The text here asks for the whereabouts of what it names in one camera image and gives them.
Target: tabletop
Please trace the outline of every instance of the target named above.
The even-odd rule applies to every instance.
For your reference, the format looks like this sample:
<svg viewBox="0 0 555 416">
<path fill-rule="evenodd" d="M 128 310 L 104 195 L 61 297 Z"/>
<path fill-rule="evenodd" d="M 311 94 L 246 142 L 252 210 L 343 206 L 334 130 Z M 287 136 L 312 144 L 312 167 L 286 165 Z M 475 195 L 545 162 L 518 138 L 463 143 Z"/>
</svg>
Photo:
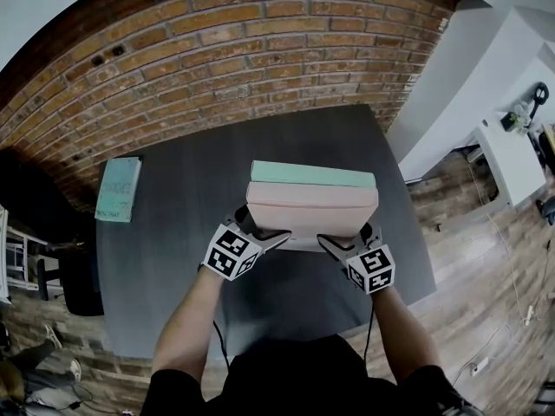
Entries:
<svg viewBox="0 0 555 416">
<path fill-rule="evenodd" d="M 97 222 L 108 336 L 117 355 L 149 358 L 193 281 L 218 224 L 245 202 L 253 160 L 372 172 L 372 217 L 408 304 L 435 291 L 428 250 L 395 158 L 366 105 L 250 120 L 140 150 L 130 224 Z M 274 250 L 222 290 L 216 322 L 229 355 L 262 338 L 301 341 L 369 321 L 370 300 L 324 253 Z M 221 357 L 212 336 L 210 357 Z"/>
<path fill-rule="evenodd" d="M 527 135 L 507 132 L 501 125 L 506 113 L 493 113 L 474 134 L 486 156 L 499 192 L 516 206 L 545 185 L 544 171 Z"/>
</svg>

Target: cable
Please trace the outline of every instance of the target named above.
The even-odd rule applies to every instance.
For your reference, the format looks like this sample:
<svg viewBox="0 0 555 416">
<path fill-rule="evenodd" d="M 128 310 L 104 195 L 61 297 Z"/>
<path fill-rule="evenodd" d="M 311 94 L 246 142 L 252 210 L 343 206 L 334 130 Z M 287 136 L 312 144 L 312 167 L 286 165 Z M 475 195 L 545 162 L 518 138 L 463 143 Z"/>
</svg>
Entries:
<svg viewBox="0 0 555 416">
<path fill-rule="evenodd" d="M 511 327 L 509 326 L 508 323 L 504 323 L 503 325 L 500 325 L 495 331 L 493 331 L 492 335 L 489 336 L 489 339 L 487 340 L 486 345 L 484 345 L 484 346 L 480 349 L 480 351 L 479 351 L 478 353 L 476 353 L 472 358 L 470 358 L 470 360 L 469 360 L 465 365 L 463 365 L 463 366 L 460 368 L 459 372 L 457 373 L 457 376 L 454 378 L 454 381 L 453 381 L 453 383 L 451 384 L 453 387 L 454 387 L 455 382 L 460 378 L 460 375 L 462 374 L 462 372 L 464 372 L 465 369 L 466 369 L 469 365 L 472 365 L 473 360 L 476 359 L 478 356 L 480 356 L 480 354 L 487 348 L 487 346 L 488 346 L 488 345 L 490 344 L 490 342 L 493 340 L 493 338 L 495 337 L 495 335 L 498 334 L 499 331 L 500 331 L 502 328 L 504 328 L 504 327 L 509 328 L 509 333 L 510 333 L 510 335 L 511 335 L 511 342 L 514 343 L 514 344 L 516 344 L 516 345 L 522 345 L 522 342 L 515 342 L 515 341 L 513 340 L 513 330 L 511 329 Z"/>
<path fill-rule="evenodd" d="M 216 323 L 216 321 L 212 321 L 212 323 L 214 324 L 214 327 L 216 328 L 216 331 L 218 332 L 219 345 L 222 348 L 222 355 L 224 356 L 225 364 L 227 365 L 227 373 L 229 373 L 229 361 L 227 360 L 227 352 L 225 351 L 224 338 L 222 337 L 222 334 L 219 331 L 218 324 Z"/>
<path fill-rule="evenodd" d="M 468 167 L 468 171 L 470 172 L 470 175 L 472 176 L 472 181 L 474 182 L 474 186 L 476 187 L 476 192 L 478 193 L 478 198 L 480 199 L 480 203 L 482 204 L 482 206 L 484 205 L 484 202 L 482 201 L 482 197 L 480 195 L 480 188 L 478 188 L 478 183 L 476 182 L 476 178 L 474 177 L 474 172 L 472 171 L 472 168 L 470 167 L 470 164 L 468 163 L 468 160 L 465 158 L 465 162 L 467 163 L 467 167 Z M 493 227 L 495 228 L 495 230 L 497 231 L 497 234 L 499 234 L 499 237 L 501 239 L 501 242 L 503 243 L 503 246 L 505 247 L 505 253 L 506 253 L 506 258 L 509 261 L 509 266 L 511 267 L 511 280 L 513 281 L 513 288 L 514 288 L 514 294 L 516 295 L 517 298 L 517 309 L 519 310 L 519 315 L 520 318 L 522 319 L 521 322 L 525 321 L 526 318 L 522 315 L 522 311 L 520 311 L 520 299 L 519 299 L 519 291 L 517 290 L 517 284 L 514 281 L 514 267 L 513 267 L 513 260 L 511 259 L 511 253 L 509 252 L 509 247 L 506 244 L 505 239 L 503 238 L 503 235 L 501 234 L 500 229 L 498 228 L 498 226 L 495 224 L 495 222 L 492 220 L 492 218 L 490 217 L 490 215 L 487 215 L 487 218 L 489 219 L 489 221 L 492 223 Z"/>
<path fill-rule="evenodd" d="M 366 367 L 366 353 L 370 344 L 370 332 L 372 331 L 372 321 L 374 321 L 374 303 L 372 302 L 372 311 L 370 312 L 370 324 L 368 325 L 368 333 L 366 334 L 366 347 L 364 348 L 364 366 Z"/>
</svg>

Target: forearm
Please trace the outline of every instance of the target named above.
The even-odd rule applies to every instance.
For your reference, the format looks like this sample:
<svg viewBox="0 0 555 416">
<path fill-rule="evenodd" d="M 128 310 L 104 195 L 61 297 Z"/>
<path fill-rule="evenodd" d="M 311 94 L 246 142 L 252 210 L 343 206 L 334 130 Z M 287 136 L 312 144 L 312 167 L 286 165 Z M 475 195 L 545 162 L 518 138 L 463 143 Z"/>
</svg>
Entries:
<svg viewBox="0 0 555 416">
<path fill-rule="evenodd" d="M 203 266 L 156 344 L 153 372 L 175 369 L 200 382 L 224 278 Z"/>
<path fill-rule="evenodd" d="M 420 367 L 440 365 L 432 337 L 408 310 L 395 288 L 376 291 L 372 301 L 385 354 L 397 383 Z"/>
</svg>

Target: green notebook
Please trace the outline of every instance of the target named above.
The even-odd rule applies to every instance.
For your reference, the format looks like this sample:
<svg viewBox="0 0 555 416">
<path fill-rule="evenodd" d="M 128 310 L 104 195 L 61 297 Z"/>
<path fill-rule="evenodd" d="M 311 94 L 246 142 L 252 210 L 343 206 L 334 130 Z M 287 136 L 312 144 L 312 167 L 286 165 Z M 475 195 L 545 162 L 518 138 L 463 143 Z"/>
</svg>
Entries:
<svg viewBox="0 0 555 416">
<path fill-rule="evenodd" d="M 107 222 L 131 222 L 140 166 L 138 157 L 108 161 L 96 202 L 95 218 Z"/>
<path fill-rule="evenodd" d="M 263 162 L 261 160 L 252 162 L 251 180 L 253 182 L 375 188 L 374 174 L 371 172 Z"/>
</svg>

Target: power outlet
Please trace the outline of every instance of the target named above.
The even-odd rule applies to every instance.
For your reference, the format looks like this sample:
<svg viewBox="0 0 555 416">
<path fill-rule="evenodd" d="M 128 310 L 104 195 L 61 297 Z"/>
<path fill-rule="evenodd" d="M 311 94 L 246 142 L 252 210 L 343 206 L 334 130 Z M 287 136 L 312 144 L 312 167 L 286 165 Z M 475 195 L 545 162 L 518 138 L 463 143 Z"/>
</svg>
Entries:
<svg viewBox="0 0 555 416">
<path fill-rule="evenodd" d="M 480 371 L 482 371 L 484 368 L 486 368 L 488 363 L 489 363 L 489 358 L 485 357 L 479 363 L 474 365 L 472 370 L 470 370 L 470 375 L 473 376 L 473 377 L 478 375 L 480 373 Z"/>
</svg>

